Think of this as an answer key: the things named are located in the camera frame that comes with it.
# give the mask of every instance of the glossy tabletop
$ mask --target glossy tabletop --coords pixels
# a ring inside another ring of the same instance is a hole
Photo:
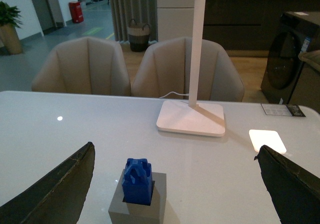
[[[290,160],[320,177],[320,116],[266,115],[258,103],[223,106],[225,136],[159,131],[164,100],[39,92],[0,92],[0,206],[88,141],[91,186],[78,223],[111,223],[108,208],[127,158],[166,173],[165,224],[280,223],[263,183],[249,130],[273,130]]]

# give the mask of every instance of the gray floor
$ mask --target gray floor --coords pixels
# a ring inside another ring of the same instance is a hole
[[[22,40],[23,53],[8,55],[0,50],[0,92],[31,91],[31,82],[41,69],[48,53],[61,42],[84,36],[114,40],[112,14],[107,0],[82,9],[84,21],[70,24],[45,36]]]

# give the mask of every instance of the gray cube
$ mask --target gray cube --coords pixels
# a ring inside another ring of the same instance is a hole
[[[150,205],[139,205],[124,202],[122,179],[124,171],[116,186],[110,207],[109,215],[113,224],[162,224],[164,222],[167,200],[167,175],[152,172],[154,187]]]

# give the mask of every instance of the white cabinet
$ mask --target white cabinet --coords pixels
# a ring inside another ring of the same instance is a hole
[[[158,41],[191,37],[195,0],[157,0]]]

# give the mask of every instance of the wicker basket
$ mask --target wicker basket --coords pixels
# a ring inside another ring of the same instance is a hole
[[[149,24],[137,23],[135,19],[131,19],[127,32],[131,51],[143,52],[148,48],[150,38]]]

